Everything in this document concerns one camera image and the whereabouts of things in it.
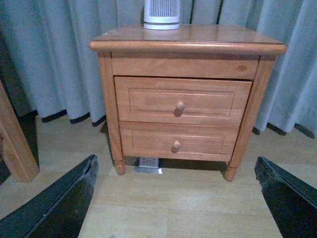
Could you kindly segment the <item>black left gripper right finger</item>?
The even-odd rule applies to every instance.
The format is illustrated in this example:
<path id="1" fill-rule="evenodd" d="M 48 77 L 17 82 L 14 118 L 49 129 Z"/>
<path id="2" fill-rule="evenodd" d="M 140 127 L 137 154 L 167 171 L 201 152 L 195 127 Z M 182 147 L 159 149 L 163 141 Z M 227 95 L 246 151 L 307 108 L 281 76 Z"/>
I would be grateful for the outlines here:
<path id="1" fill-rule="evenodd" d="M 281 235 L 315 238 L 317 190 L 265 157 L 258 157 L 255 174 Z"/>

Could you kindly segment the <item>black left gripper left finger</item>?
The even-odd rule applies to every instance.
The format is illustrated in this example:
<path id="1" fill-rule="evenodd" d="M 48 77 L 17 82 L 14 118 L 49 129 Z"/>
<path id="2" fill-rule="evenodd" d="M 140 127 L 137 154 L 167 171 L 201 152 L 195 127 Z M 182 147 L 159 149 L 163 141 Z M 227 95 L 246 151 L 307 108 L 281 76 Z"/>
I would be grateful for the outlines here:
<path id="1" fill-rule="evenodd" d="M 2 238 L 76 238 L 98 176 L 90 155 L 61 178 L 0 221 Z"/>

